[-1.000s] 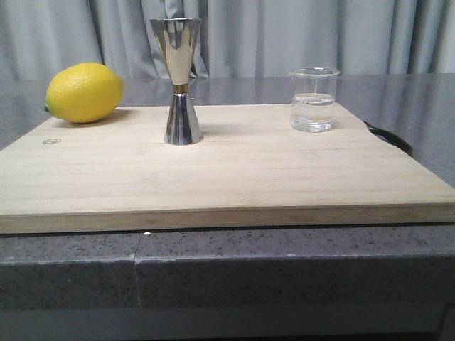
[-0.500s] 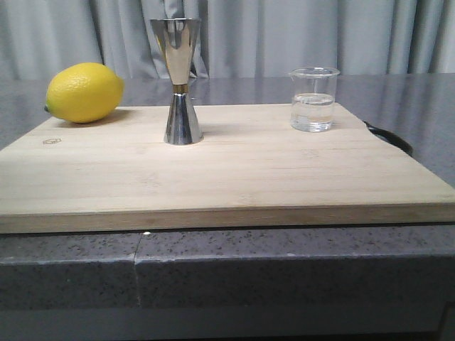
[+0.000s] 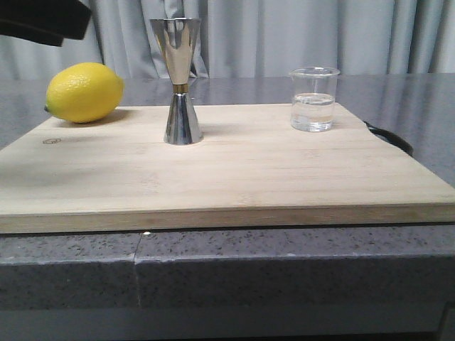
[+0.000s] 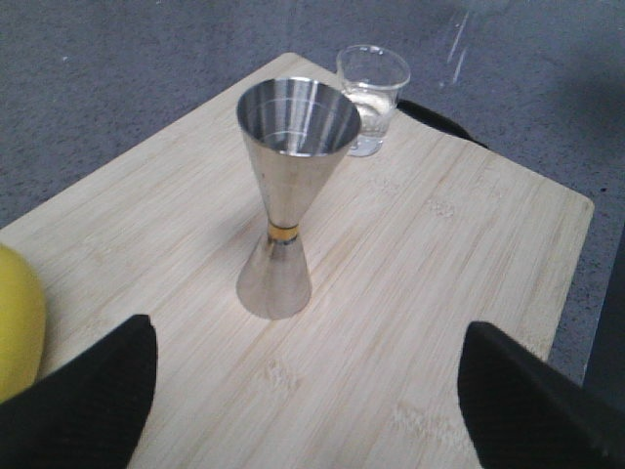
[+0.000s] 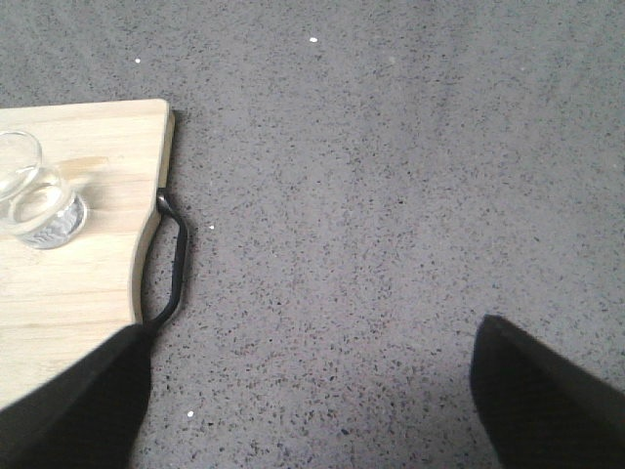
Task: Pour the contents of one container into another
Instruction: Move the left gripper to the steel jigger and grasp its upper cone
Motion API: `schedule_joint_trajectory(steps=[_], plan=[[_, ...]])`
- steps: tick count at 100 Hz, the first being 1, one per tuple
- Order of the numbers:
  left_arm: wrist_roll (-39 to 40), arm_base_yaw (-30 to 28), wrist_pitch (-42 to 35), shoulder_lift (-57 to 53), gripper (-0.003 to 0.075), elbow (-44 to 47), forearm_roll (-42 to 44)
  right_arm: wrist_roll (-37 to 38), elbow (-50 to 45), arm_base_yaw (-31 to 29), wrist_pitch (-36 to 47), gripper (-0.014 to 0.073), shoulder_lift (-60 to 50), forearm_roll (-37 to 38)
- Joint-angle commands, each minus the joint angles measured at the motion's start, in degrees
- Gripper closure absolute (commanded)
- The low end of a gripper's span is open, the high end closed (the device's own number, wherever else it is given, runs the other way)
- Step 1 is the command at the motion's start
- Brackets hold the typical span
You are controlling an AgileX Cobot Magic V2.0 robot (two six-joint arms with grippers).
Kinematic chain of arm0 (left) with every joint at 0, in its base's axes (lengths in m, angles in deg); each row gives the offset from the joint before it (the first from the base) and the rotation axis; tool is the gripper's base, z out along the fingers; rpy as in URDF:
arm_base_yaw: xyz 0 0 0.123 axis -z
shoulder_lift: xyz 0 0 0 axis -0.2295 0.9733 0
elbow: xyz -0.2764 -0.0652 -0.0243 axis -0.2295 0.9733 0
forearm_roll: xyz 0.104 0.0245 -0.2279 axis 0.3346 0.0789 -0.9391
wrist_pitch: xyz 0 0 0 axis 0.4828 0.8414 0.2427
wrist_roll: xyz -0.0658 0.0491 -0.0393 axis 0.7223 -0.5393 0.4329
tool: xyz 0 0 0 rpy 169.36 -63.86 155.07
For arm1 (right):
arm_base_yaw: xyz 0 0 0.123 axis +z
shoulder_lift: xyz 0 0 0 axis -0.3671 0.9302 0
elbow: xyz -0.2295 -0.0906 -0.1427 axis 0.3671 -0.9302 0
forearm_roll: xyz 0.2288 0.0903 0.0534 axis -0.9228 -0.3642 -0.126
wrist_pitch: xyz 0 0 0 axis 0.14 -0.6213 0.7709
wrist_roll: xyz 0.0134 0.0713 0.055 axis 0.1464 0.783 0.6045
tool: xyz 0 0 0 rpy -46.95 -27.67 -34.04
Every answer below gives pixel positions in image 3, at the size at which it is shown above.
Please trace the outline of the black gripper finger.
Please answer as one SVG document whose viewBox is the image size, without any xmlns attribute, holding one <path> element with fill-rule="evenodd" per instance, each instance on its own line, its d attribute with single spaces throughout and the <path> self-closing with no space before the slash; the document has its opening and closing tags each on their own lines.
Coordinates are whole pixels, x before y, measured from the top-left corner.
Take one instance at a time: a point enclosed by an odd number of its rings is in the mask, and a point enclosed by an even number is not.
<svg viewBox="0 0 455 341">
<path fill-rule="evenodd" d="M 81 1 L 2 1 L 1 35 L 61 46 L 85 37 L 91 15 Z"/>
</svg>

